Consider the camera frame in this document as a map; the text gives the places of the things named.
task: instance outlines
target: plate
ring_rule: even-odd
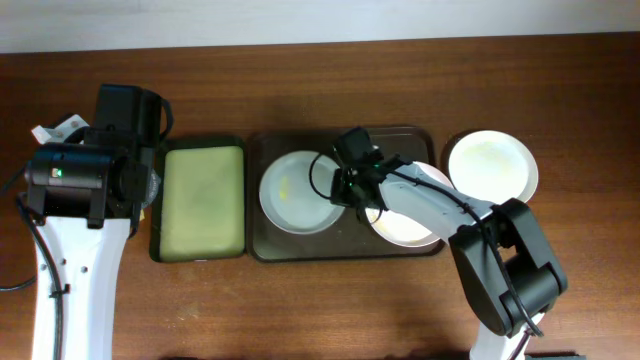
[[[314,234],[335,223],[344,207],[320,197],[309,183],[309,167],[318,155],[296,151],[274,161],[260,181],[260,205],[278,228],[292,234]],[[313,168],[313,183],[322,194],[331,192],[333,173],[338,164],[321,156]]]
[[[449,155],[455,188],[471,197],[503,204],[531,199],[538,186],[538,166],[518,139],[499,131],[477,131],[458,141]]]

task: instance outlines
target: green sponge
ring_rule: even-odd
[[[238,146],[173,150],[164,170],[160,260],[244,251],[244,161]]]

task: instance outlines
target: cable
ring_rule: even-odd
[[[318,191],[316,186],[313,184],[313,167],[316,165],[316,162],[318,161],[318,159],[320,159],[321,156],[322,156],[322,154],[318,153],[318,155],[316,155],[316,157],[313,158],[313,161],[311,161],[311,166],[309,166],[309,184],[311,184],[311,188],[313,189],[313,191],[316,194],[318,194],[318,196],[320,196],[321,198],[326,199],[326,200],[331,200],[330,197],[328,197],[327,195],[324,195],[323,193]]]
[[[15,183],[16,180],[18,180],[18,178],[24,174],[24,171],[26,168],[27,168],[26,166],[23,166],[20,168],[20,170],[18,170],[18,172],[11,175],[11,177],[9,178],[9,181],[7,181],[4,185],[2,185],[2,189],[0,189],[0,196],[4,196],[4,194],[7,191],[9,191],[13,183]]]
[[[524,347],[525,345],[527,345],[527,341],[529,341],[529,339],[531,339],[531,332],[525,331],[524,335],[522,335],[522,339],[520,339],[520,342],[518,343],[518,346],[513,349],[513,352],[511,353],[511,356],[509,356],[508,360],[516,360],[518,356],[520,356],[520,353],[524,351]]]
[[[62,326],[63,326],[63,319],[64,319],[63,317],[64,309],[63,309],[63,302],[62,302],[63,291],[62,291],[62,285],[60,283],[60,275],[58,274],[58,269],[56,268],[56,264],[53,261],[53,257],[49,252],[49,248],[47,247],[47,244],[44,242],[44,240],[42,239],[42,235],[40,235],[40,232],[34,225],[33,220],[31,219],[31,215],[29,214],[29,211],[22,203],[22,199],[21,199],[22,195],[24,195],[24,193],[16,196],[16,206],[18,207],[18,212],[20,212],[20,217],[22,218],[22,221],[27,225],[27,227],[29,227],[29,230],[31,231],[31,234],[35,239],[36,245],[38,246],[38,249],[40,249],[40,252],[44,257],[44,262],[47,265],[47,268],[49,269],[49,275],[51,276],[51,281],[53,282],[53,292],[50,295],[50,297],[55,299],[55,307],[56,307],[55,336],[54,336],[54,342],[53,342],[53,359],[60,360],[62,359],[62,331],[63,331]]]
[[[129,230],[129,237],[127,237],[127,240],[129,240],[132,237],[136,236],[136,234],[138,233],[138,227],[139,227],[138,225],[131,227],[131,229]]]
[[[20,170],[18,170],[15,174],[11,175],[9,181],[7,181],[4,185],[2,185],[2,189],[0,189],[0,196],[4,196],[4,194],[9,191],[11,186],[24,174],[25,166],[23,166]],[[0,292],[9,292],[26,289],[29,286],[33,285],[36,282],[36,277],[33,276],[27,281],[23,281],[19,284],[10,285],[10,286],[0,286]]]
[[[373,224],[377,223],[378,220],[380,220],[381,217],[382,217],[382,209],[378,209],[378,217],[375,220],[373,220],[372,222],[369,222],[369,224],[373,225]]]
[[[446,197],[448,197],[449,199],[451,199],[453,202],[456,203],[456,205],[460,206],[465,212],[467,212],[472,218],[473,220],[478,224],[478,226],[480,227],[480,232],[482,234],[482,238],[484,239],[484,241],[489,245],[489,248],[491,249],[491,252],[493,253],[493,257],[496,259],[496,262],[498,263],[498,268],[500,269],[500,273],[502,273],[502,277],[504,278],[505,282],[507,283],[507,288],[509,289],[509,294],[511,294],[511,297],[513,297],[513,301],[516,304],[516,307],[518,308],[518,311],[520,312],[520,315],[522,315],[522,317],[524,317],[525,321],[527,322],[527,325],[529,325],[529,328],[531,329],[531,331],[533,331],[533,334],[535,336],[538,337],[542,337],[544,336],[544,333],[538,328],[538,326],[536,325],[535,322],[533,322],[533,320],[531,319],[531,316],[529,316],[529,314],[527,313],[527,310],[524,307],[524,304],[522,303],[522,299],[520,299],[520,296],[518,296],[518,293],[516,292],[515,287],[513,286],[513,283],[511,282],[511,277],[509,276],[509,273],[507,272],[507,268],[504,266],[504,263],[502,262],[502,257],[500,256],[500,252],[498,251],[498,247],[497,245],[491,240],[491,237],[489,235],[489,233],[487,232],[486,227],[484,226],[484,224],[482,223],[482,221],[480,220],[480,217],[478,216],[478,214],[475,213],[475,211],[473,211],[473,209],[471,208],[471,206],[465,202],[463,202],[462,200],[456,198],[455,196],[453,196],[450,192],[441,189],[435,185],[431,185],[427,182],[424,182],[418,178],[412,178],[411,176],[405,175],[405,174],[401,174],[397,171],[391,171],[391,174],[405,179],[407,181],[416,183],[417,185],[421,185],[424,187],[427,187],[429,189],[435,190],[443,195],[445,195]]]
[[[162,99],[162,107],[164,108],[164,113],[167,116],[167,127],[164,129],[162,134],[160,134],[160,142],[163,142],[167,138],[167,136],[169,136],[174,123],[173,111],[171,110],[171,104],[169,103],[169,101],[167,101],[166,99]]]
[[[16,290],[22,290],[22,289],[26,289],[29,286],[33,285],[36,282],[36,277],[32,277],[31,279],[27,280],[27,281],[23,281],[19,284],[16,285],[11,285],[11,286],[0,286],[0,292],[9,292],[9,291],[16,291]]]

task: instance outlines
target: white wall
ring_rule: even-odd
[[[640,0],[0,0],[0,52],[640,30]]]

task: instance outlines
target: dark tray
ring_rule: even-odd
[[[294,235],[280,230],[265,216],[258,189],[269,165],[276,159],[299,150],[318,151],[335,160],[333,141],[348,129],[327,129],[263,133],[247,144],[247,244],[248,252],[264,262],[380,258],[435,255],[443,241],[419,248],[392,244],[380,237],[370,225],[361,223],[355,210],[346,209],[328,229],[312,235]],[[373,143],[386,156],[399,153],[416,161],[433,165],[431,138],[416,127],[367,129]]]

